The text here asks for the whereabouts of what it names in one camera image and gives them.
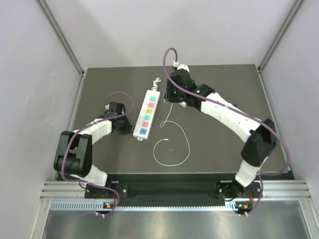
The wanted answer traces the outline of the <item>aluminium frame post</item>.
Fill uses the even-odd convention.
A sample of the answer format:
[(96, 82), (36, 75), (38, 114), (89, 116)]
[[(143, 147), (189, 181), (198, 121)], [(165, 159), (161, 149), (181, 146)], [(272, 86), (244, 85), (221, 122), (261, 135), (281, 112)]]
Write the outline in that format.
[(52, 13), (49, 5), (45, 0), (36, 0), (35, 1), (38, 6), (40, 7), (41, 11), (43, 12), (44, 16), (46, 17), (49, 25), (53, 29), (57, 39), (61, 43), (63, 49), (65, 50), (67, 56), (71, 60), (73, 66), (75, 67), (76, 71), (80, 74), (80, 76), (84, 75), (84, 70), (81, 67), (78, 59), (76, 58), (69, 42), (67, 41), (67, 38), (65, 37), (65, 34), (63, 33), (61, 27), (59, 26), (57, 20), (55, 19), (54, 14)]
[(273, 56), (275, 50), (279, 46), (280, 42), (282, 41), (283, 37), (285, 36), (287, 30), (289, 29), (289, 27), (292, 24), (293, 20), (297, 16), (297, 14), (298, 14), (299, 10), (301, 9), (302, 5), (304, 4), (304, 2), (305, 2), (304, 0), (295, 0), (293, 2), (293, 5), (290, 8), (287, 16), (284, 18), (284, 21), (281, 24), (278, 33), (276, 34), (274, 40), (272, 41), (269, 49), (267, 50), (265, 56), (262, 59), (260, 65), (257, 67), (257, 70), (258, 70), (258, 72), (260, 74), (266, 68), (268, 62), (270, 61), (270, 59)]

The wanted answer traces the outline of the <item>white power strip coloured sockets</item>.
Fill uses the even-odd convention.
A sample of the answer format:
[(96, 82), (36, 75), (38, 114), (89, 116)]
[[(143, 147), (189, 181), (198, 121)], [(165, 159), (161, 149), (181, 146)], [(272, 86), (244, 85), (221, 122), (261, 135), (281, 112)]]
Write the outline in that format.
[(159, 91), (147, 90), (133, 131), (133, 137), (137, 140), (143, 141), (148, 139), (159, 99)]

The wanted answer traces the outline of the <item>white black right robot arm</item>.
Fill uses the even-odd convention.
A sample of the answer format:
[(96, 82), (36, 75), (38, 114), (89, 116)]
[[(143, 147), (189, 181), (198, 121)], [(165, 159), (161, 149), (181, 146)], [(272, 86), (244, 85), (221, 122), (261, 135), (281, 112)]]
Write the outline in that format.
[(241, 151), (243, 161), (232, 185), (238, 197), (251, 191), (251, 183), (256, 178), (263, 163), (277, 145), (274, 122), (271, 119), (260, 121), (244, 116), (244, 113), (224, 100), (206, 84), (197, 86), (188, 70), (175, 68), (169, 75), (164, 100), (170, 103), (185, 103), (188, 107), (213, 117), (235, 132), (245, 143)]

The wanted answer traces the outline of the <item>white square charger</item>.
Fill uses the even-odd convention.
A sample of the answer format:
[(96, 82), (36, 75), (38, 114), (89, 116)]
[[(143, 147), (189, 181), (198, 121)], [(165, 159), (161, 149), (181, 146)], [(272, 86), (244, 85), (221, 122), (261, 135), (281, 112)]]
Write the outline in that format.
[(187, 104), (185, 102), (181, 102), (181, 103), (178, 103), (180, 106), (182, 106), (183, 108), (187, 107)]

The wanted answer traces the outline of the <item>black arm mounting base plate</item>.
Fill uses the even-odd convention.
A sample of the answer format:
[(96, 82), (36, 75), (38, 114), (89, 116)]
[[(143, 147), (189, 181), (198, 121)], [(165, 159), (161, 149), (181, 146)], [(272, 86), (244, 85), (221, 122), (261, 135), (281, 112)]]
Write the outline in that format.
[(118, 173), (111, 174), (107, 186), (121, 201), (142, 196), (198, 196), (208, 200), (252, 199), (261, 195), (260, 183), (243, 187), (234, 173)]

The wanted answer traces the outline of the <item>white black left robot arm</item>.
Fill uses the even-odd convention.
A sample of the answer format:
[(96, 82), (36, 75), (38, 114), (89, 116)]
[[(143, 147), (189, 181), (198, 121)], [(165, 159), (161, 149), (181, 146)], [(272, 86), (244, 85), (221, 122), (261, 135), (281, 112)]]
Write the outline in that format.
[(54, 170), (95, 184), (95, 190), (101, 197), (109, 197), (113, 185), (107, 182), (108, 174), (93, 165), (93, 144), (115, 131), (120, 135), (130, 133), (133, 126), (125, 113), (124, 104), (111, 102), (105, 113), (87, 124), (83, 130), (62, 132), (53, 162)]

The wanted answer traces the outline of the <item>aluminium frame post left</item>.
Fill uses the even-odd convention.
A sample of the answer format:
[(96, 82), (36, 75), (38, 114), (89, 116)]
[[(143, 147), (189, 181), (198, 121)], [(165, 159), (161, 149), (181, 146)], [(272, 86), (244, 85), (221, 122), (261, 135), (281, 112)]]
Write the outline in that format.
[(75, 67), (76, 71), (80, 74), (80, 76), (84, 75), (84, 70), (81, 67), (78, 59), (76, 58), (69, 42), (67, 41), (67, 38), (65, 37), (65, 34), (63, 33), (61, 27), (59, 26), (57, 20), (55, 19), (54, 14), (52, 13), (49, 5), (45, 0), (36, 0), (35, 1), (38, 6), (40, 7), (41, 11), (43, 12), (44, 16), (46, 17), (49, 25), (53, 29), (57, 39), (61, 43), (63, 49), (65, 50), (67, 56), (71, 60), (73, 66)]

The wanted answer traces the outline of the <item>aluminium frame post right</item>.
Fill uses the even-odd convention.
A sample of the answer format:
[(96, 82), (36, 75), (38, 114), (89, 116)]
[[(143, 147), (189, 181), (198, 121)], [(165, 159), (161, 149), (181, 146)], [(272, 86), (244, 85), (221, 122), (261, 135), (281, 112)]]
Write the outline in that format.
[(258, 70), (258, 72), (260, 74), (266, 68), (268, 62), (270, 61), (270, 59), (273, 56), (275, 50), (279, 46), (280, 42), (282, 41), (283, 37), (285, 36), (287, 30), (289, 29), (289, 27), (292, 24), (293, 20), (297, 16), (297, 14), (298, 14), (299, 10), (301, 9), (302, 5), (304, 4), (304, 2), (305, 2), (304, 0), (295, 0), (293, 2), (293, 5), (290, 8), (287, 16), (284, 18), (284, 21), (281, 24), (278, 33), (276, 34), (274, 40), (272, 41), (269, 49), (267, 50), (265, 56), (262, 59), (260, 65), (257, 67), (257, 70)]

